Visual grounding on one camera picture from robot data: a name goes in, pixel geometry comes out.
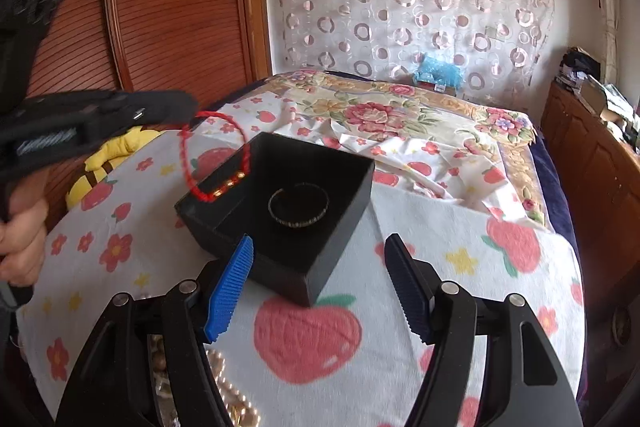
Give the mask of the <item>person's left hand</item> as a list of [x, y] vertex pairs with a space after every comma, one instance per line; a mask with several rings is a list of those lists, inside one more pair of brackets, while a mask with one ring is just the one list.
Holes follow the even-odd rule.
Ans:
[[17, 183], [9, 199], [10, 220], [1, 225], [0, 253], [1, 280], [12, 286], [34, 285], [43, 266], [48, 176], [48, 169], [32, 173]]

